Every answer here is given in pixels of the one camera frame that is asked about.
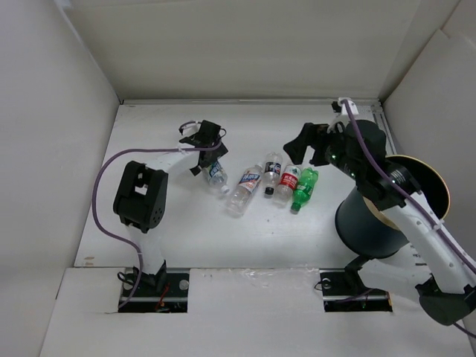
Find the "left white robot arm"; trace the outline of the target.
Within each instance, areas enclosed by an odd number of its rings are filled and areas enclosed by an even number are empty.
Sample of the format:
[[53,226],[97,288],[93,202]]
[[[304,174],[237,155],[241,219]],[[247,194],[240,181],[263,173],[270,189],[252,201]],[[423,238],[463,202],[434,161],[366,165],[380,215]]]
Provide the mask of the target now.
[[161,293],[166,284],[167,264],[161,254],[160,236],[150,231],[164,218],[168,184],[182,173],[197,176],[228,152],[222,143],[226,134],[222,126],[208,120],[196,126],[172,149],[141,149],[156,157],[126,164],[113,202],[113,212],[128,227],[130,239],[140,251],[142,263],[134,269],[134,280],[150,295]]

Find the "clear bottle green blue label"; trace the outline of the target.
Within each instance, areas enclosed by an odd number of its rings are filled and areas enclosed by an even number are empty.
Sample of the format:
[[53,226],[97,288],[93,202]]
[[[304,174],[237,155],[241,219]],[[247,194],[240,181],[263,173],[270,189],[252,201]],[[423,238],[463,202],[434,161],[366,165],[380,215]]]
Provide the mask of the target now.
[[229,192],[228,175],[219,161],[215,161],[209,166],[202,168],[202,173],[214,192],[222,195]]

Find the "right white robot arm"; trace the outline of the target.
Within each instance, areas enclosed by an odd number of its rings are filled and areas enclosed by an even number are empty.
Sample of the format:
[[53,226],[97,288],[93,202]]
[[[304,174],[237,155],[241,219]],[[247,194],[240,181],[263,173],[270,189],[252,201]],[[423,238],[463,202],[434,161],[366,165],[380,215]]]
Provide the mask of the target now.
[[367,120],[306,123],[283,147],[294,164],[308,148],[313,166],[334,166],[355,183],[335,213],[338,236],[356,254],[346,288],[401,295],[444,326],[470,315],[475,262],[443,224],[449,197],[440,177],[420,162],[388,156],[385,133]]

